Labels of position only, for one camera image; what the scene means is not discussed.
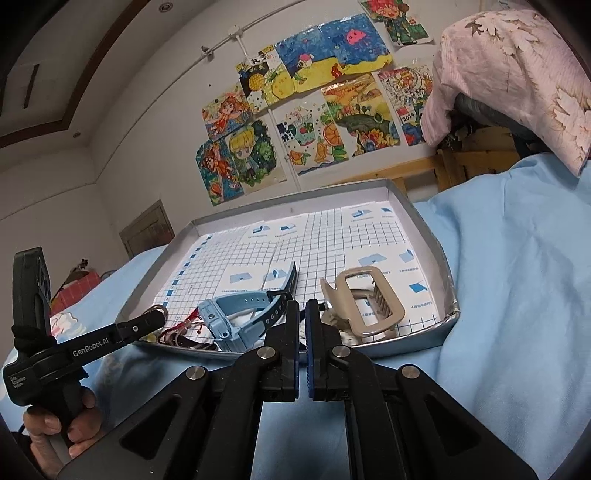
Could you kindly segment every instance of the tray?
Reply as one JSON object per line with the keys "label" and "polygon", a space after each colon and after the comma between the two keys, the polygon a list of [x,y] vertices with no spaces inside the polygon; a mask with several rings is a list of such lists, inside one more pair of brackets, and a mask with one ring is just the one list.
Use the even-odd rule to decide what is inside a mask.
{"label": "tray", "polygon": [[[199,301],[229,292],[225,290],[232,287],[228,278],[236,277],[246,265],[253,269],[252,282],[260,277],[261,269],[281,272],[282,262],[291,260],[298,269],[294,298],[303,308],[305,300],[323,300],[319,278],[332,282],[353,262],[376,262],[375,266],[384,269],[394,258],[397,263],[391,266],[396,270],[391,275],[395,276],[387,278],[406,303],[408,321],[405,318],[399,324],[395,338],[376,336],[354,348],[377,358],[441,345],[460,313],[449,266],[422,217],[389,180],[294,193],[194,220],[148,270],[116,321],[166,302],[167,325],[175,325]],[[405,264],[409,268],[398,269]],[[206,358],[231,360],[240,355],[145,341],[138,344]]]}

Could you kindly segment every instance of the ceiling light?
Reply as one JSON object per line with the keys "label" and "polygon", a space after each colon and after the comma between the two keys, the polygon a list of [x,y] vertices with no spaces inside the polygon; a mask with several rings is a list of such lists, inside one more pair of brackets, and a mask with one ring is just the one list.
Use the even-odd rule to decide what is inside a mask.
{"label": "ceiling light", "polygon": [[158,7],[158,11],[160,13],[170,12],[173,9],[172,2],[164,2],[162,5]]}

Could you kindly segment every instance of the metal pivot screw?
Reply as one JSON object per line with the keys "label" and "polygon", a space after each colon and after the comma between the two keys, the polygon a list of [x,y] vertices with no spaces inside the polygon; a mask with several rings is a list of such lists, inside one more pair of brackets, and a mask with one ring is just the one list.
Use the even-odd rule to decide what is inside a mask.
{"label": "metal pivot screw", "polygon": [[402,369],[402,374],[406,378],[417,378],[420,375],[420,373],[420,370],[414,365],[407,365]]}
{"label": "metal pivot screw", "polygon": [[333,348],[333,355],[337,358],[345,358],[349,356],[351,353],[351,349],[345,345],[337,345]]}
{"label": "metal pivot screw", "polygon": [[271,358],[275,355],[275,349],[272,346],[262,346],[256,351],[256,354],[262,359]]}
{"label": "metal pivot screw", "polygon": [[199,380],[205,375],[205,369],[203,367],[189,367],[185,371],[185,375],[189,380]]}

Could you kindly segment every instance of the black strap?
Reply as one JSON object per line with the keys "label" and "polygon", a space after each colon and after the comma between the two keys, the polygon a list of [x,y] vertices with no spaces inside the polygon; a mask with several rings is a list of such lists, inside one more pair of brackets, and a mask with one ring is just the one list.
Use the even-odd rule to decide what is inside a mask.
{"label": "black strap", "polygon": [[26,356],[33,356],[42,350],[57,345],[57,340],[52,336],[45,335],[36,327],[29,325],[12,325],[14,335],[14,348]]}

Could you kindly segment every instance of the pink pillow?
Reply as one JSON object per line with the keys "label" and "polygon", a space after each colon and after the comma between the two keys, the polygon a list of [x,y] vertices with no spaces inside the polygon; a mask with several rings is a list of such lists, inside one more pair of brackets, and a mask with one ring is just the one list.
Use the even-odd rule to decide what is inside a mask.
{"label": "pink pillow", "polygon": [[430,146],[449,133],[460,92],[532,130],[580,176],[591,147],[591,82],[539,13],[481,12],[444,30],[421,119]]}

